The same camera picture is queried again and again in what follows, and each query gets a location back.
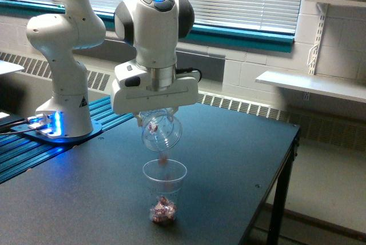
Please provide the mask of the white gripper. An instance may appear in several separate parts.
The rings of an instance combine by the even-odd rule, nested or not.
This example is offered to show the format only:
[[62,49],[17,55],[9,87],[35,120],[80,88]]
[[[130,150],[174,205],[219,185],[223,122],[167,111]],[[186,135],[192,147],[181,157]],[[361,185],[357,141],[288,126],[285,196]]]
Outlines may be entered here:
[[139,127],[143,125],[141,112],[166,109],[167,118],[181,106],[192,105],[198,98],[198,70],[148,68],[135,60],[115,67],[111,104],[116,114],[133,113]]

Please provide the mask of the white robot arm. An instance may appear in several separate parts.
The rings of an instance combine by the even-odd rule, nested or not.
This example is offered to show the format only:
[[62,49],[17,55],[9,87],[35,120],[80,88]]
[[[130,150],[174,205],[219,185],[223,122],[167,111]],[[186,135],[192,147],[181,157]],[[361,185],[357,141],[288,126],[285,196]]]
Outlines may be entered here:
[[[87,136],[94,131],[87,70],[74,50],[100,45],[106,27],[89,0],[59,0],[63,14],[32,17],[26,29],[31,45],[46,58],[52,75],[51,98],[36,109],[28,127],[51,140]],[[114,69],[111,103],[116,114],[143,113],[196,102],[199,72],[177,69],[176,47],[194,24],[188,0],[124,0],[114,12],[115,32],[136,56]]]

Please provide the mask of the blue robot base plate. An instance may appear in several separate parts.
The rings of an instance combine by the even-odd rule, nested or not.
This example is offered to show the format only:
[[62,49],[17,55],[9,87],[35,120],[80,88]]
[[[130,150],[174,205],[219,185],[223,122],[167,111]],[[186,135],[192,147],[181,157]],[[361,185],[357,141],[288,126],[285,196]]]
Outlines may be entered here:
[[81,144],[91,138],[102,133],[102,124],[98,123],[97,121],[92,120],[93,131],[89,134],[78,136],[78,137],[69,137],[69,136],[55,136],[54,134],[50,134],[49,132],[51,129],[45,128],[43,130],[36,131],[33,128],[29,128],[27,124],[22,124],[15,127],[15,130],[25,131],[22,133],[26,138],[35,139],[36,141],[42,143],[48,143],[53,145],[76,145]]

